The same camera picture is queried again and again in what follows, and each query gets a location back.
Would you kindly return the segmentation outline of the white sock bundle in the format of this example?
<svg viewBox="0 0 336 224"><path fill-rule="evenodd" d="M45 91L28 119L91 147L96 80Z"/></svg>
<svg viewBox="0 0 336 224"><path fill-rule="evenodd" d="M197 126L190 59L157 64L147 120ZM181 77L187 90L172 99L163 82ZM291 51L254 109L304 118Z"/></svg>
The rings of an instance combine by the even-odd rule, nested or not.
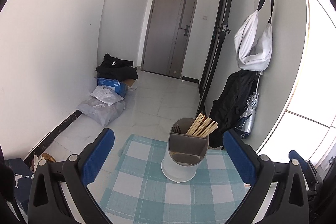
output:
<svg viewBox="0 0 336 224"><path fill-rule="evenodd" d="M32 169L33 169L33 173L36 172L36 169L38 167L38 162L39 162L39 158L37 157L37 155L33 156L33 160L32 160Z"/></svg>

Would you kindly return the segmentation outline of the black jacket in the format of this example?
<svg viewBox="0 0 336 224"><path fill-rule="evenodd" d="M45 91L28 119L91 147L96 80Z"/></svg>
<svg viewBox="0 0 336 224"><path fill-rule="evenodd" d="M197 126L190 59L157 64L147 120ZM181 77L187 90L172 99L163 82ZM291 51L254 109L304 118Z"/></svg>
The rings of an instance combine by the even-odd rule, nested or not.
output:
<svg viewBox="0 0 336 224"><path fill-rule="evenodd" d="M248 97L256 89L258 76L254 71L240 70L232 73L217 100L214 100L210 118L218 124L218 128L210 133L211 148L223 146L223 134L236 126L245 111Z"/></svg>

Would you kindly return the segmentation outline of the black clothing pile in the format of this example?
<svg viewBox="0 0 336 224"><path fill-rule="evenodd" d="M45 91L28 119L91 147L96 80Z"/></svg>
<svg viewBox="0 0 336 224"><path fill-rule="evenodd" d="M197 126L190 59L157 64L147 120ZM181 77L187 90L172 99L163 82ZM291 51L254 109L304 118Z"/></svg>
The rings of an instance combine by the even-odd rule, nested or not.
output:
<svg viewBox="0 0 336 224"><path fill-rule="evenodd" d="M123 82L128 79L138 79L136 68L133 61L112 57L109 53L104 55L103 62L96 67L95 71L98 78L117 80Z"/></svg>

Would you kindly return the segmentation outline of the grey plastic parcel bag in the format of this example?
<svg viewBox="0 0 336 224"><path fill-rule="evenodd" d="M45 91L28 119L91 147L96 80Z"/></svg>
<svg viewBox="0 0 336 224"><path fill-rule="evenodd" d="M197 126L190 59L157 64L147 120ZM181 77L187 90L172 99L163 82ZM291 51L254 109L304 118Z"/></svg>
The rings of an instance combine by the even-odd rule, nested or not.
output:
<svg viewBox="0 0 336 224"><path fill-rule="evenodd" d="M101 126L106 127L118 118L125 109L125 102L120 101L107 105L96 98L90 98L78 105L77 109L84 115L92 118Z"/></svg>

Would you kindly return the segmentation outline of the silver folded umbrella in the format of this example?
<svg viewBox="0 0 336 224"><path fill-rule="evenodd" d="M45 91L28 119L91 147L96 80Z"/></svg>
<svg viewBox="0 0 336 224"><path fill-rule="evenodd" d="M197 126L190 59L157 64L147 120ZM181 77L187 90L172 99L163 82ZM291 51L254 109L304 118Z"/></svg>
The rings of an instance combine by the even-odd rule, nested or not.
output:
<svg viewBox="0 0 336 224"><path fill-rule="evenodd" d="M235 131L242 139L247 139L253 129L253 124L255 122L255 116L256 116L256 109L257 109L258 102L259 102L258 88L259 88L260 78L261 76L263 76L263 74L264 74L263 71L259 71L256 73L257 75L256 89L248 97L247 102L246 102L245 111L241 115L235 127Z"/></svg>

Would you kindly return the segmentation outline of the white grey utensil holder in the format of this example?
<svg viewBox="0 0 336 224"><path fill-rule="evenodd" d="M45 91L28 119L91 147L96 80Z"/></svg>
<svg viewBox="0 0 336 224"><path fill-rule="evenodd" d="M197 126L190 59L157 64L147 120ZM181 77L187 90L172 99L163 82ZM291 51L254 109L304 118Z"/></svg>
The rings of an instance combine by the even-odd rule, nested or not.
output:
<svg viewBox="0 0 336 224"><path fill-rule="evenodd" d="M173 124L169 133L161 170L169 180L176 183L194 178L209 147L208 137L199 138L186 134L193 123L194 118L182 118Z"/></svg>

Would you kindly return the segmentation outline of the grey brown door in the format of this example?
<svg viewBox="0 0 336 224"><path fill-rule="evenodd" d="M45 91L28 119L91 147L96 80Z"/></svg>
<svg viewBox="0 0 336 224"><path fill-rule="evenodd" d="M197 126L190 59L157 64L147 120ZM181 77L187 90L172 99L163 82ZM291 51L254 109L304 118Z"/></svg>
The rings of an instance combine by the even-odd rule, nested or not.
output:
<svg viewBox="0 0 336 224"><path fill-rule="evenodd" d="M143 71L182 77L197 0L153 0L146 29Z"/></svg>

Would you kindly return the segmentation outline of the navy Jordan shoe box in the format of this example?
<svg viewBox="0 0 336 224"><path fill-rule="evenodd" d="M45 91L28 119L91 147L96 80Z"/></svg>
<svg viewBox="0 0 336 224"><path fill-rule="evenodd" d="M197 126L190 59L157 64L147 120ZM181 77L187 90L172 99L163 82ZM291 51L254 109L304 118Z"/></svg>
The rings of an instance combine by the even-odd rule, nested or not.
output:
<svg viewBox="0 0 336 224"><path fill-rule="evenodd" d="M28 202L29 201L31 184L33 182L32 171L25 164L25 162L20 158L5 160L5 164L7 166L9 166L12 169L12 171L14 172L15 198L20 203Z"/></svg>

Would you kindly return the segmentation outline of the brown shoe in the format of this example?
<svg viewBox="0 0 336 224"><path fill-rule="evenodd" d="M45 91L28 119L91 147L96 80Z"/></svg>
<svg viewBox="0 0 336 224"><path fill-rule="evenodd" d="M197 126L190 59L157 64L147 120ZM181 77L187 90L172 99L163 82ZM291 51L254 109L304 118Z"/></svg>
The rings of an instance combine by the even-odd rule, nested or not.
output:
<svg viewBox="0 0 336 224"><path fill-rule="evenodd" d="M48 153L42 153L40 159L45 159L46 161L56 162L56 160Z"/></svg>

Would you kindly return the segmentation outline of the white plastic parcel bag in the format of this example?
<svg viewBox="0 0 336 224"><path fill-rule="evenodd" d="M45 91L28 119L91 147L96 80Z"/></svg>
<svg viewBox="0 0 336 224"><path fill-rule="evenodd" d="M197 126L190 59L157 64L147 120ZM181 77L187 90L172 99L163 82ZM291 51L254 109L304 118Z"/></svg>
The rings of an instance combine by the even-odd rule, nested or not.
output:
<svg viewBox="0 0 336 224"><path fill-rule="evenodd" d="M124 100L124 98L117 94L111 87L105 85L97 86L90 95L108 106Z"/></svg>

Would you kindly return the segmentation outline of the blue cardboard box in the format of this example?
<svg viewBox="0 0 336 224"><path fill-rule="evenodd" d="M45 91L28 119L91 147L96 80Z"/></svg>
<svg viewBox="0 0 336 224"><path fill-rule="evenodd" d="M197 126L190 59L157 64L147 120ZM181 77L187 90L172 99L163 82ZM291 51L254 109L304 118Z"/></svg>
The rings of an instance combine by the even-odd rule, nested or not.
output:
<svg viewBox="0 0 336 224"><path fill-rule="evenodd" d="M114 92L122 97L125 97L127 92L127 85L125 83L118 82L117 80L97 78L97 84L110 87Z"/></svg>

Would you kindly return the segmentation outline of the wooden chopstick in holder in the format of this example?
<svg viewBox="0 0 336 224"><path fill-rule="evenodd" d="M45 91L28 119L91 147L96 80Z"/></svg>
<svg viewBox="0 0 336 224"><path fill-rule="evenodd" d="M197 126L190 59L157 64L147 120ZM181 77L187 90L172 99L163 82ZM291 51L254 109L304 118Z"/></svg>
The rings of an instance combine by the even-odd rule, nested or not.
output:
<svg viewBox="0 0 336 224"><path fill-rule="evenodd" d="M210 117L206 117L200 113L194 120L186 135L196 138L206 138L218 128L218 123Z"/></svg>

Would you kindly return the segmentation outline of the white hanging bag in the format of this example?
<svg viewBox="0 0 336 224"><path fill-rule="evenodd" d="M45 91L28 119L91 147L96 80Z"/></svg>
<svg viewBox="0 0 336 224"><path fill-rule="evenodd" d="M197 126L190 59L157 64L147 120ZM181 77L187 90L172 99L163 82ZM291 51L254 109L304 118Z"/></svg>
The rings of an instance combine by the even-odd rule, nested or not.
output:
<svg viewBox="0 0 336 224"><path fill-rule="evenodd" d="M264 71L269 66L273 48L272 19L269 19L261 36L257 39L259 12L266 0L259 0L257 9L244 20L234 36L238 67L246 71ZM270 0L273 11L274 1Z"/></svg>

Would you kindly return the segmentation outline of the teal plaid table mat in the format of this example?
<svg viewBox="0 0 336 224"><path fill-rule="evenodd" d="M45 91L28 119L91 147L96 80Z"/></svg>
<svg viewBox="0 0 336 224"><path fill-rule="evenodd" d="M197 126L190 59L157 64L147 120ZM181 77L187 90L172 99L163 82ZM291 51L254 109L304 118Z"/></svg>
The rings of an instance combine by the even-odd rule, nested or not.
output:
<svg viewBox="0 0 336 224"><path fill-rule="evenodd" d="M177 184L161 170L167 144L130 135L100 207L112 223L225 223L246 189L226 151L210 149L194 178Z"/></svg>

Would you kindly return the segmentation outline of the black sliding door frame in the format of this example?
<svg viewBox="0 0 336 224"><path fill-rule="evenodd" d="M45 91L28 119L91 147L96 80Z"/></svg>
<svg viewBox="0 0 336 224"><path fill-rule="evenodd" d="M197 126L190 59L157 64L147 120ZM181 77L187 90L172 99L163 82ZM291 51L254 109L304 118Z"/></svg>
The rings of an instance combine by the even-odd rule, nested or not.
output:
<svg viewBox="0 0 336 224"><path fill-rule="evenodd" d="M200 101L197 115L206 115L206 99L215 75L217 64L222 50L226 35L231 31L228 29L228 19L230 16L232 0L219 0L217 17L215 20L214 31L210 42L205 67L199 84Z"/></svg>

